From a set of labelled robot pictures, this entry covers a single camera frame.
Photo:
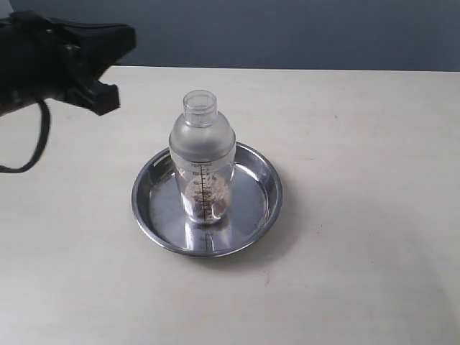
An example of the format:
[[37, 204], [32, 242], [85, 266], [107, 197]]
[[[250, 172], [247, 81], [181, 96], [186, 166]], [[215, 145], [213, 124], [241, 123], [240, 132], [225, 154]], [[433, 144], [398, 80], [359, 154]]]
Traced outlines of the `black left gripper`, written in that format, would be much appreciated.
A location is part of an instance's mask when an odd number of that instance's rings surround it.
[[119, 108], [119, 89], [93, 80], [137, 46], [128, 24], [84, 24], [16, 11], [1, 19], [1, 107], [53, 98], [98, 116]]

